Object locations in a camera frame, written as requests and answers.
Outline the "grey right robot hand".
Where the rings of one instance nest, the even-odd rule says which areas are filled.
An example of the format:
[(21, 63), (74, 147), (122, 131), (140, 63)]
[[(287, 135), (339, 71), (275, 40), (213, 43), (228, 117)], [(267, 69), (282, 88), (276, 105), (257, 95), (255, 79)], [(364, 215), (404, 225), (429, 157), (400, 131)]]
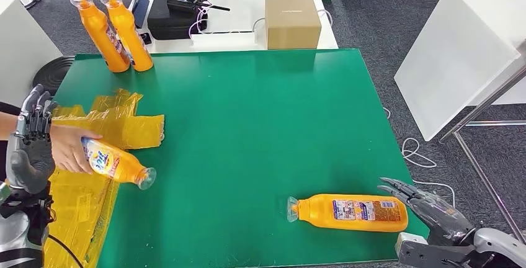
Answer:
[(475, 226), (438, 195), (397, 179), (382, 177), (384, 190), (404, 203), (428, 228), (428, 242), (439, 246), (467, 246), (473, 243)]

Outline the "person's right hand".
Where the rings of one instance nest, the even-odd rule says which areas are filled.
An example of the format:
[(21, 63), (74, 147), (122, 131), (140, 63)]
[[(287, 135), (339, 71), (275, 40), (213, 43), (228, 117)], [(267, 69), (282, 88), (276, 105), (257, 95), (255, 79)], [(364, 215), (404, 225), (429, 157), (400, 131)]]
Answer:
[(82, 138), (101, 139), (92, 131), (79, 127), (52, 124), (50, 129), (51, 150), (55, 164), (69, 172), (92, 174), (84, 148)]

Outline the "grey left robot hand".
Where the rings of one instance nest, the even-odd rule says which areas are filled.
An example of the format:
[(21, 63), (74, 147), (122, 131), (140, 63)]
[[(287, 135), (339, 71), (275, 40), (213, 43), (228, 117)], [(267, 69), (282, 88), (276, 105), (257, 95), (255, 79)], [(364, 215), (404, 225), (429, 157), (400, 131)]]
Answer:
[(56, 102), (37, 84), (22, 103), (7, 145), (6, 177), (11, 189), (41, 192), (55, 170), (51, 153), (51, 112)]

